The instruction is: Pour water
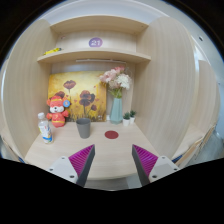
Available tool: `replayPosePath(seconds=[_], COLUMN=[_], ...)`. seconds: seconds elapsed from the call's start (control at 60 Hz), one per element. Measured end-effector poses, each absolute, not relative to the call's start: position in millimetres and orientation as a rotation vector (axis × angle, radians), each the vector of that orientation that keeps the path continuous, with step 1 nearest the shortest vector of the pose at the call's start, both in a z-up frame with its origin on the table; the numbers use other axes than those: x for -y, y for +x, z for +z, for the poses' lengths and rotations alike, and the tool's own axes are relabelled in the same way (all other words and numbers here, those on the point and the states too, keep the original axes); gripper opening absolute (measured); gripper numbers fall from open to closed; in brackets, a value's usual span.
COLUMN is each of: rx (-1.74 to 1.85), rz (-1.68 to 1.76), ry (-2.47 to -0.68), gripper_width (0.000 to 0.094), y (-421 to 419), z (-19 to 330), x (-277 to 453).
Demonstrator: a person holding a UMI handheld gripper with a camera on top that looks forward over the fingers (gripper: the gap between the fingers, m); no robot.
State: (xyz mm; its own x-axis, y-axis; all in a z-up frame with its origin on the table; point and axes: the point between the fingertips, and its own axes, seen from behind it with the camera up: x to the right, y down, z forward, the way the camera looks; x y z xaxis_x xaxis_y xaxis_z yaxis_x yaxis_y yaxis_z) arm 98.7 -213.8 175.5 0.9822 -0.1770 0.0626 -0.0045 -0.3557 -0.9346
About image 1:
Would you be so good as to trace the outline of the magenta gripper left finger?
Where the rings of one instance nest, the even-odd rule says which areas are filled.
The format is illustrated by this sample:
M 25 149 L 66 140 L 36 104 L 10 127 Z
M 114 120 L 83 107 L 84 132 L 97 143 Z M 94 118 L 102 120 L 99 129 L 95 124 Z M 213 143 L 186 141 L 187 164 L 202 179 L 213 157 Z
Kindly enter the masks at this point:
M 94 156 L 95 145 L 90 145 L 69 157 L 61 156 L 47 171 L 84 187 Z

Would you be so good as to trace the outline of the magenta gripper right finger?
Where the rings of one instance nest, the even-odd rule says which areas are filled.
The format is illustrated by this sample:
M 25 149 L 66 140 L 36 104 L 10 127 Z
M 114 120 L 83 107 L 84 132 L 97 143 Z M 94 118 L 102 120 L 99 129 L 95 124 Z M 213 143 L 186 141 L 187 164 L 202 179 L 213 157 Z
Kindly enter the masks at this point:
M 132 157 L 142 186 L 179 170 L 179 167 L 166 156 L 156 156 L 137 145 L 132 145 Z

